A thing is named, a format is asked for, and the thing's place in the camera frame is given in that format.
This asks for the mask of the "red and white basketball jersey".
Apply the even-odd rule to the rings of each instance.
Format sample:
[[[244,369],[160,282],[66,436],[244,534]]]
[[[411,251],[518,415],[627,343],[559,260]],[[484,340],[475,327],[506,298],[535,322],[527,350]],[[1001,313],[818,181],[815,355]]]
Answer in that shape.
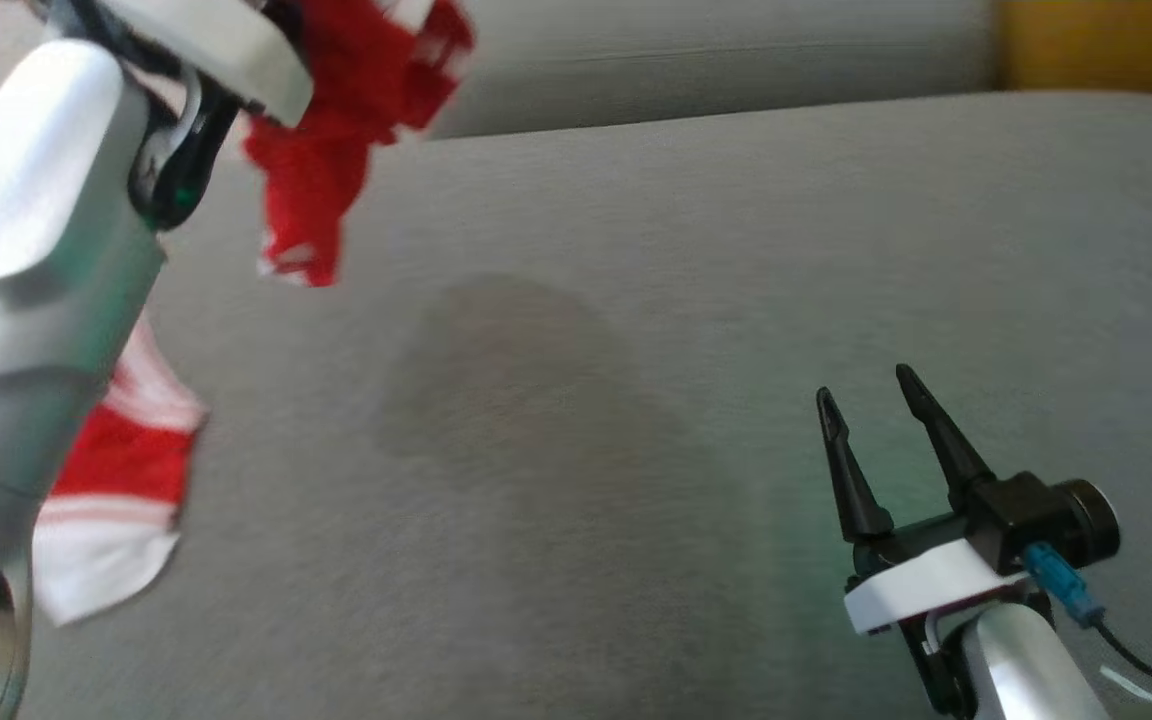
[[[291,129],[252,120],[244,152],[265,177],[262,274],[326,288],[371,152],[429,128],[475,37],[456,0],[297,1],[314,96]],[[132,600],[166,568],[206,416],[142,314],[38,515],[35,602],[52,626]]]

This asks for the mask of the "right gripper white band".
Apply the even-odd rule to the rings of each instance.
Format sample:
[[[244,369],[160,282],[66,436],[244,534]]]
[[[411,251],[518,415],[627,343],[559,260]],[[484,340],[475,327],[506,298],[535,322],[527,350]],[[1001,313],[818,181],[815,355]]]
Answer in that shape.
[[[1033,475],[995,473],[908,364],[905,406],[929,434],[952,510],[893,524],[861,471],[828,388],[814,392],[838,524],[852,546],[846,612],[855,632],[895,630],[935,714],[1058,715],[1051,602],[1021,569],[1021,551],[1058,535],[1058,495]]]

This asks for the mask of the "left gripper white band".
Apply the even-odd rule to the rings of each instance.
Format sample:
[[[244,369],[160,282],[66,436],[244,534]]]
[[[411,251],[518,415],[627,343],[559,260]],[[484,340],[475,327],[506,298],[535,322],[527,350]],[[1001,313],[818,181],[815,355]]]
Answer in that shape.
[[[146,97],[128,192],[156,232],[198,209],[238,114],[293,128],[314,94],[294,0],[46,0],[46,23],[109,51]]]

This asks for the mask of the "grey fabric sofa seat cushion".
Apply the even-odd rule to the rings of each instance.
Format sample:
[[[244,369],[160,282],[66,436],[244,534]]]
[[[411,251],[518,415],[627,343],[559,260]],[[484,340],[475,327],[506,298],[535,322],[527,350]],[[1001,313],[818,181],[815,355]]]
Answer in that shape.
[[[346,270],[255,268],[243,161],[151,318],[212,414],[154,588],[35,626],[20,720],[934,720],[852,632],[814,406],[945,511],[893,369],[1092,480],[1152,662],[1152,96],[972,94],[411,143]]]

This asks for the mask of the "grey fabric sofa back cushion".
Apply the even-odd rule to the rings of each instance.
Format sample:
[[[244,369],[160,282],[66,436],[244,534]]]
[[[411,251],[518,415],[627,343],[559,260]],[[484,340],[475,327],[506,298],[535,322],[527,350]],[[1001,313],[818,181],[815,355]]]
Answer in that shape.
[[[457,138],[995,88],[996,0],[467,0]]]

